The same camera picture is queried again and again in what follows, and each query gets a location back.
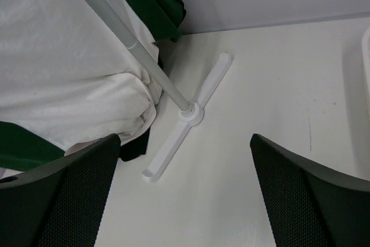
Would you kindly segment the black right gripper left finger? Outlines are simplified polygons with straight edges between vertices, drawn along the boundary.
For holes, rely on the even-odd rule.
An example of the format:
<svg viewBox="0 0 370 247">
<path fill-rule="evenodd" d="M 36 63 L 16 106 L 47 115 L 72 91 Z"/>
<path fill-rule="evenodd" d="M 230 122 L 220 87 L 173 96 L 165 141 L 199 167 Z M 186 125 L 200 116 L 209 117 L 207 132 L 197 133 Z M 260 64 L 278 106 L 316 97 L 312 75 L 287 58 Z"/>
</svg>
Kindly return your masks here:
<svg viewBox="0 0 370 247">
<path fill-rule="evenodd" d="M 1 246 L 94 246 L 120 153 L 116 134 L 1 179 Z"/>
</svg>

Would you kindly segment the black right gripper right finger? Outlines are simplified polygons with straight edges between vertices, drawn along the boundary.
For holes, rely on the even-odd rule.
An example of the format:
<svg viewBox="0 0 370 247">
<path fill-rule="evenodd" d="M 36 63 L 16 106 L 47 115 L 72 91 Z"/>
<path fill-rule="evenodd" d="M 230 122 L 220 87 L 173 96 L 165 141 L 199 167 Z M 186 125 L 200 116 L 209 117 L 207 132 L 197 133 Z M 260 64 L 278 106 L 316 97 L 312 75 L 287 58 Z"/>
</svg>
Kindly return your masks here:
<svg viewBox="0 0 370 247">
<path fill-rule="evenodd" d="M 369 181 L 260 134 L 250 148 L 276 246 L 369 246 Z"/>
</svg>

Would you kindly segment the green and white t shirt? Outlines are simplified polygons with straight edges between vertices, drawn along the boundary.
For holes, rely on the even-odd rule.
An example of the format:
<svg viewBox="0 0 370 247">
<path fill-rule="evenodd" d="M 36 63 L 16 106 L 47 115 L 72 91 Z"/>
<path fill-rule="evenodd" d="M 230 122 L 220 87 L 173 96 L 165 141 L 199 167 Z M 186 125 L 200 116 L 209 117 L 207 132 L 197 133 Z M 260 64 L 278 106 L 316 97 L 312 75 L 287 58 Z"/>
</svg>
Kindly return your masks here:
<svg viewBox="0 0 370 247">
<path fill-rule="evenodd" d="M 1 0 L 1 167 L 146 132 L 162 90 L 84 0 Z"/>
</svg>

